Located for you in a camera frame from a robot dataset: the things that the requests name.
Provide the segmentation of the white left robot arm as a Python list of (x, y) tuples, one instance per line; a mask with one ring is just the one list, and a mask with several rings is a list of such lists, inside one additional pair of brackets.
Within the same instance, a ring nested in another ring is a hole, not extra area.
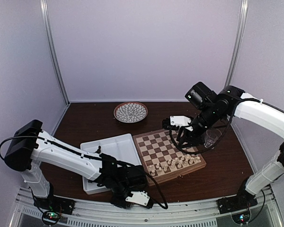
[(21, 173), (38, 208), (64, 214), (71, 214), (74, 208), (73, 200), (54, 196), (53, 185), (44, 177), (39, 162), (81, 175), (87, 194), (110, 190), (110, 203), (119, 208), (134, 204), (148, 209), (153, 206), (143, 190), (146, 174), (130, 134), (86, 142), (76, 148), (44, 131), (41, 121), (32, 120), (8, 142), (2, 160)]

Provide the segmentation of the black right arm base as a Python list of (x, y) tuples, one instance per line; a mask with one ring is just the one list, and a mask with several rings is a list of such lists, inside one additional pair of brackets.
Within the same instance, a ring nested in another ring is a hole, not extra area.
[(247, 179), (243, 181), (235, 196), (217, 200), (220, 214), (232, 213), (232, 220), (239, 225), (247, 224), (251, 220), (250, 208), (258, 204), (255, 195), (245, 190), (246, 182)]

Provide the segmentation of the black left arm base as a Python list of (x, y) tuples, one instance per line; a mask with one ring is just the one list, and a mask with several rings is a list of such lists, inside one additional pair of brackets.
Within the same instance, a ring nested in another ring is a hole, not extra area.
[(34, 206), (42, 213), (41, 221), (47, 226), (57, 224), (62, 214), (71, 215), (74, 209), (75, 201), (54, 196), (53, 185), (50, 183), (49, 196), (47, 198), (38, 198), (33, 194)]

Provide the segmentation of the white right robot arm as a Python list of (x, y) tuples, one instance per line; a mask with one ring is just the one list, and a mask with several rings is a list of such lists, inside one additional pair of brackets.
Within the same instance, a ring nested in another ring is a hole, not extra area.
[(223, 148), (223, 142), (234, 132), (252, 166), (252, 173), (240, 185), (233, 205), (244, 208), (251, 202), (251, 196), (270, 186), (284, 207), (284, 165), (278, 160), (280, 155), (284, 156), (284, 149), (280, 149), (284, 143), (284, 110), (232, 85), (214, 91), (196, 81), (185, 85), (179, 94), (189, 110), (177, 113), (173, 121), (180, 134), (176, 144), (183, 148), (191, 140), (199, 153), (205, 155), (209, 151), (204, 148), (206, 132), (219, 123), (225, 124), (212, 149)]

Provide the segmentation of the white chess king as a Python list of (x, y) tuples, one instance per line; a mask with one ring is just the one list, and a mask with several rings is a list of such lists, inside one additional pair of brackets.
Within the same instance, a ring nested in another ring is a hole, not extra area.
[(175, 167), (176, 167), (176, 161), (172, 160), (171, 165), (170, 165), (170, 169), (174, 169)]

